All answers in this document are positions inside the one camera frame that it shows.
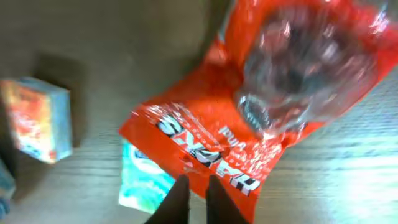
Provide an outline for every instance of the cardboard box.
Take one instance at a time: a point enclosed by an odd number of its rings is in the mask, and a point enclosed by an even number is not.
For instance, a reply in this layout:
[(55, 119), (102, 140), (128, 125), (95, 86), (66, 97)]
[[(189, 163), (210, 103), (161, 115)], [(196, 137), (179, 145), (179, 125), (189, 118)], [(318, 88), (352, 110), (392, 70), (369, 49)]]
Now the cardboard box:
[(119, 204), (153, 214), (174, 184), (174, 178), (123, 140), (123, 171)]
[(69, 91), (31, 77), (1, 82), (14, 142), (52, 164), (72, 153)]

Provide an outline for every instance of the colorful box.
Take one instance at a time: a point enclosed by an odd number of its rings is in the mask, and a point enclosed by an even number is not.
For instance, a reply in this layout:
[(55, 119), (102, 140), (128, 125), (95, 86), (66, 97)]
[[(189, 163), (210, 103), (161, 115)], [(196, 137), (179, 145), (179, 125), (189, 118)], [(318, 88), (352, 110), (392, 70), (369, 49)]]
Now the colorful box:
[(119, 204), (153, 214), (174, 184), (174, 178), (123, 140), (123, 171)]
[(69, 91), (31, 77), (1, 82), (14, 142), (52, 164), (72, 153)]

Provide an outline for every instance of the white lettering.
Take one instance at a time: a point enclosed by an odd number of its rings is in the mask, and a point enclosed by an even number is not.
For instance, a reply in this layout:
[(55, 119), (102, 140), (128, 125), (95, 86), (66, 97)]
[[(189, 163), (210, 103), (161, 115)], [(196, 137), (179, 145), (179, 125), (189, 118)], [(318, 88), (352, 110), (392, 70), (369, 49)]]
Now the white lettering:
[(220, 177), (224, 177), (225, 174), (234, 176), (234, 175), (238, 175), (241, 173), (242, 172), (240, 170), (230, 167), (229, 164), (227, 162), (225, 162), (225, 160), (223, 160), (223, 159), (220, 161), (220, 163), (218, 164), (218, 167), (217, 167), (217, 174)]
[(246, 174), (240, 175), (239, 177), (233, 177), (231, 184), (235, 185), (235, 182), (241, 183), (243, 185), (242, 192), (246, 195), (248, 195), (250, 191), (255, 190), (260, 186), (260, 182), (258, 180), (250, 178)]
[(195, 142), (193, 134), (187, 130), (183, 131), (181, 134), (177, 136), (174, 136), (172, 139), (179, 146), (186, 145), (185, 150), (187, 152), (204, 148), (204, 146), (200, 142)]
[(246, 147), (246, 143), (239, 142), (236, 139), (235, 135), (232, 133), (231, 130), (229, 130), (229, 128), (227, 126), (224, 126), (220, 130), (218, 130), (218, 133), (225, 136), (228, 140), (229, 145), (231, 145), (232, 147), (238, 146), (241, 150), (243, 150)]
[(172, 136), (180, 133), (183, 128), (182, 126), (171, 116), (164, 116), (159, 123), (159, 129), (166, 135)]

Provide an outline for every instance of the orange packaging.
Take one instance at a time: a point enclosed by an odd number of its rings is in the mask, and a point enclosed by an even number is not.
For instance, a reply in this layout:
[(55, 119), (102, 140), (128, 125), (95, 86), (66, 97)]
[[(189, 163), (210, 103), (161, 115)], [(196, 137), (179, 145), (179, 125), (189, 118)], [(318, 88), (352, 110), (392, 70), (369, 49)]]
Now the orange packaging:
[[(191, 189), (202, 197), (209, 176), (217, 175), (243, 216), (252, 222), (261, 186), (286, 147), (325, 122), (312, 121), (300, 131), (259, 136), (244, 121), (234, 100), (243, 84), (243, 63), (262, 21), (274, 9), (291, 4), (318, 7), (320, 2), (237, 1), (225, 36), (213, 44), (205, 61), (163, 95), (138, 106), (121, 127), (121, 135), (172, 177), (186, 174)], [(327, 7), (331, 10), (354, 9), (339, 3), (345, 1), (330, 2)], [(386, 32), (388, 38), (396, 36), (393, 30)], [(398, 62), (397, 46), (396, 42), (388, 49), (375, 46), (377, 82)]]
[(34, 78), (1, 83), (16, 147), (46, 163), (72, 153), (68, 91)]

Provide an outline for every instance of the wood grain surface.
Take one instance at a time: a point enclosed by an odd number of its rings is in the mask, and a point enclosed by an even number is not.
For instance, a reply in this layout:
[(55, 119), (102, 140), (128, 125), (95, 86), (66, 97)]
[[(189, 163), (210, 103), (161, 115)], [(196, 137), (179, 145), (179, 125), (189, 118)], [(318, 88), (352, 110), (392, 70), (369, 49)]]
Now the wood grain surface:
[[(0, 75), (71, 89), (74, 155), (48, 166), (15, 158), (6, 223), (143, 223), (118, 205), (120, 124), (189, 72), (227, 1), (0, 0)], [(398, 73), (348, 114), (288, 149), (264, 184), (256, 223), (398, 223)], [(191, 199), (190, 223), (205, 223)]]

